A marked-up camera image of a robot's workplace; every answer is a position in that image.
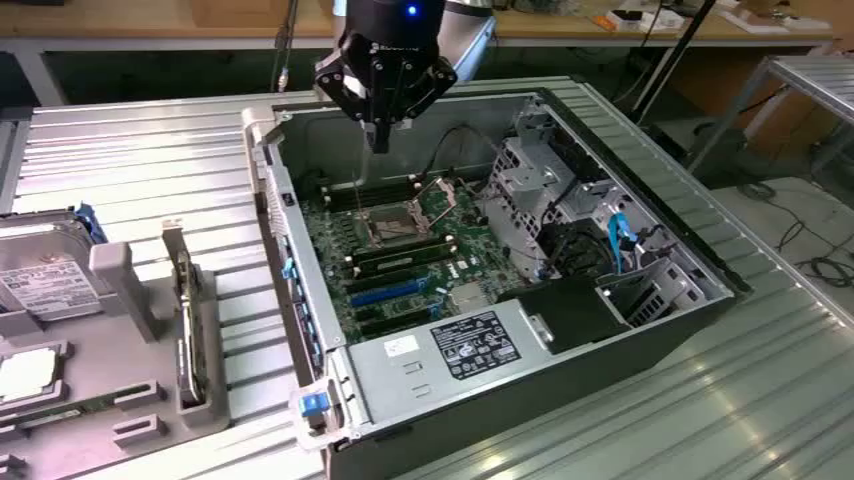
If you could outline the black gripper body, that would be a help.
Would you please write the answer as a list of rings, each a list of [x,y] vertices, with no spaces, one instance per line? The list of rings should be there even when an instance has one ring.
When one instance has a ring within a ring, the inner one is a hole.
[[[369,90],[377,120],[377,73],[403,60],[432,64],[440,54],[442,1],[350,1],[339,51]]]

